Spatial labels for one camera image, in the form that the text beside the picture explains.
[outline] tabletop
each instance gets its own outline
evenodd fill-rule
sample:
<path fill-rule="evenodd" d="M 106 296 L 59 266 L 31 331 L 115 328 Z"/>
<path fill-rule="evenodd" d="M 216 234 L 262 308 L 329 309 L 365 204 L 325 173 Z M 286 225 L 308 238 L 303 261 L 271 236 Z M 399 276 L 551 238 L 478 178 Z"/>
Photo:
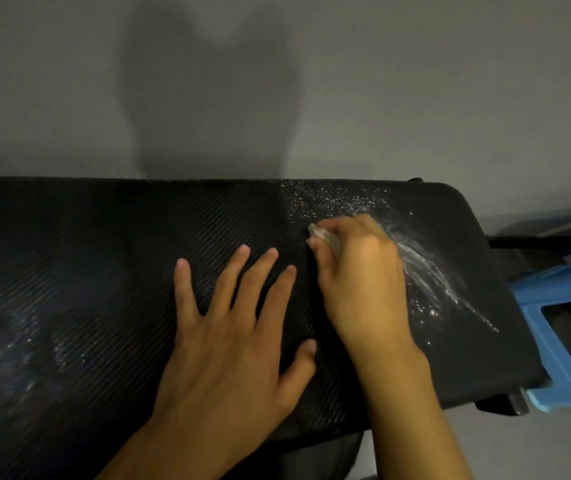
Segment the tabletop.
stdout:
<path fill-rule="evenodd" d="M 317 374 L 267 447 L 367 429 L 306 245 L 310 223 L 355 212 L 371 213 L 405 250 L 410 325 L 443 407 L 541 377 L 482 229 L 447 185 L 0 178 L 0 477 L 96 474 L 152 411 L 173 347 L 177 258 L 191 262 L 204 311 L 242 243 L 253 250 L 249 264 L 279 250 L 266 285 L 288 264 L 298 268 L 281 368 L 302 340 L 318 341 Z"/>

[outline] person's left hand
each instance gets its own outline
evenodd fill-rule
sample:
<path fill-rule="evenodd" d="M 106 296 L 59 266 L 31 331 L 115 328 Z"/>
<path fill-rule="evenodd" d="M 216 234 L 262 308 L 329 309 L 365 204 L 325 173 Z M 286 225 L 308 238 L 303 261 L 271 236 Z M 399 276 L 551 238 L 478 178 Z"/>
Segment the person's left hand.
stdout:
<path fill-rule="evenodd" d="M 289 266 L 281 273 L 257 320 L 259 294 L 278 253 L 268 250 L 249 268 L 232 304 L 248 257 L 248 246 L 234 253 L 205 317 L 196 307 L 190 267 L 178 260 L 175 349 L 152 418 L 108 465 L 104 478 L 217 479 L 295 409 L 314 375 L 316 350 L 314 340 L 306 340 L 279 376 L 283 318 L 297 270 Z"/>

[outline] white tile floor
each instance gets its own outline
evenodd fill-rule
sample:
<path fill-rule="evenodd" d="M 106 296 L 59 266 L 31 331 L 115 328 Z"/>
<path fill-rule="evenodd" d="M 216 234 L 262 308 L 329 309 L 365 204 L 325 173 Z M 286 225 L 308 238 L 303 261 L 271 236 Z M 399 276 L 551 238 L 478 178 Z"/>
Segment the white tile floor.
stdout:
<path fill-rule="evenodd" d="M 477 411 L 473 404 L 446 412 L 477 480 L 571 479 L 571 409 L 531 409 L 523 417 Z M 375 473 L 370 432 L 348 480 Z"/>

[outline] blue plastic stool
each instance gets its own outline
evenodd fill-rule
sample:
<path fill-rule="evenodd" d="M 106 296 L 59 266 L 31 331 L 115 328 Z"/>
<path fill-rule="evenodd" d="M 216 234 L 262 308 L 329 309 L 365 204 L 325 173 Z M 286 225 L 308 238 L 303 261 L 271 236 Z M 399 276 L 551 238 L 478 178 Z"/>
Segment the blue plastic stool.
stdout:
<path fill-rule="evenodd" d="M 530 400 L 541 411 L 571 406 L 571 356 L 541 313 L 543 306 L 571 302 L 571 265 L 547 269 L 511 287 L 552 379 L 549 387 L 530 389 Z"/>

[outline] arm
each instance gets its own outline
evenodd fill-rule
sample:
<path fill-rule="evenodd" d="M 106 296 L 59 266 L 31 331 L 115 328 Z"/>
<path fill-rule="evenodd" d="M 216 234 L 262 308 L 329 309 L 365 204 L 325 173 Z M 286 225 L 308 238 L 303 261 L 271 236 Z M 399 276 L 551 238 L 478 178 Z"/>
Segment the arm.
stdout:
<path fill-rule="evenodd" d="M 289 266 L 255 311 L 278 253 L 269 250 L 237 279 L 248 246 L 232 256 L 200 316 L 188 263 L 175 268 L 177 336 L 152 417 L 98 476 L 100 480 L 216 480 L 255 451 L 297 405 L 315 372 L 314 340 L 279 376 L 281 331 L 297 270 Z"/>
<path fill-rule="evenodd" d="M 359 375 L 382 480 L 472 479 L 432 385 L 428 361 L 410 333 L 402 261 L 365 214 L 319 227 L 341 238 L 337 259 L 311 237 L 330 321 Z"/>

